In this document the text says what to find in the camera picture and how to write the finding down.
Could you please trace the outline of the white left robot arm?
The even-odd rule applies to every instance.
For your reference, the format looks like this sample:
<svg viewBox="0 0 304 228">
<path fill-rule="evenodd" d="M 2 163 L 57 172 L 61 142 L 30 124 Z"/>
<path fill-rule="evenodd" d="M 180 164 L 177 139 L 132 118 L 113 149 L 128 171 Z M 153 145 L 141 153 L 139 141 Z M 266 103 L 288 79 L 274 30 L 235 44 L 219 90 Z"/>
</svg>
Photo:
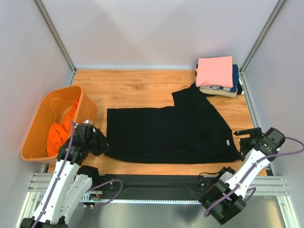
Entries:
<svg viewBox="0 0 304 228">
<path fill-rule="evenodd" d="M 71 136 L 58 150 L 55 171 L 42 201 L 22 228 L 67 228 L 79 201 L 100 185 L 99 170 L 83 165 L 89 153 L 99 156 L 109 144 L 100 129 L 88 122 L 72 123 Z"/>
</svg>

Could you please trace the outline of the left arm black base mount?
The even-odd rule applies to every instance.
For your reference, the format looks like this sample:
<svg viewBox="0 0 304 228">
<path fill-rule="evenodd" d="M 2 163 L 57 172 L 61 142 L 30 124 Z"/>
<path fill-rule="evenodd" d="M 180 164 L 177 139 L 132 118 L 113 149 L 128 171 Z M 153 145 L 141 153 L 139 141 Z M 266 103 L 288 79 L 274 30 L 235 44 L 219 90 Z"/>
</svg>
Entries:
<svg viewBox="0 0 304 228">
<path fill-rule="evenodd" d="M 100 207 L 107 205 L 110 202 L 114 201 L 120 195 L 120 193 L 123 189 L 123 182 L 120 179 L 111 179 L 108 181 L 101 180 L 101 176 L 99 175 L 99 170 L 92 166 L 87 166 L 87 165 L 82 166 L 78 170 L 77 175 L 80 175 L 81 177 L 87 178 L 89 180 L 89 188 L 85 191 L 85 193 L 91 192 L 91 191 L 97 191 L 97 192 L 104 191 L 103 188 L 106 185 L 110 184 L 113 187 L 115 182 L 120 183 L 120 188 L 119 188 L 118 192 L 112 198 L 110 198 L 107 202 L 104 202 L 104 203 L 98 205 Z"/>
</svg>

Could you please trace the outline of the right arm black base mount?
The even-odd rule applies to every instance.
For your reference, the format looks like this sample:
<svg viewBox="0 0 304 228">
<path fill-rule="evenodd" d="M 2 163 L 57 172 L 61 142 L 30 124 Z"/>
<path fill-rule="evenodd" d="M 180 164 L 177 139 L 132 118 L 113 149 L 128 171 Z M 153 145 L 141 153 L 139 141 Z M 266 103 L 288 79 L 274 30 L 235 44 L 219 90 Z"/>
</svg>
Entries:
<svg viewBox="0 0 304 228">
<path fill-rule="evenodd" d="M 209 188 L 211 188 L 220 178 L 224 177 L 224 181 L 229 179 L 233 174 L 235 174 L 235 170 L 231 167 L 223 167 L 218 172 L 201 172 L 197 176 L 199 190 L 202 193 L 205 193 Z"/>
</svg>

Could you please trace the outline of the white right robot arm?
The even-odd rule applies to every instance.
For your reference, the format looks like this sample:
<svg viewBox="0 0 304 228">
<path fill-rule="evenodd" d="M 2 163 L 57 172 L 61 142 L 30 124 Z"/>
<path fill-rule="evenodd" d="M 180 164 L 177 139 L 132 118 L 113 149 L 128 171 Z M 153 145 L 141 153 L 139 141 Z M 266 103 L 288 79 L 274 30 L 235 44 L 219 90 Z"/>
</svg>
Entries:
<svg viewBox="0 0 304 228">
<path fill-rule="evenodd" d="M 285 142 L 285 135 L 273 127 L 266 133 L 258 127 L 234 134 L 242 136 L 239 142 L 242 165 L 237 171 L 231 167 L 221 169 L 214 184 L 199 200 L 206 210 L 204 216 L 212 216 L 221 225 L 246 207 L 246 193 L 256 191 L 250 184 L 276 158 L 278 149 Z"/>
</svg>

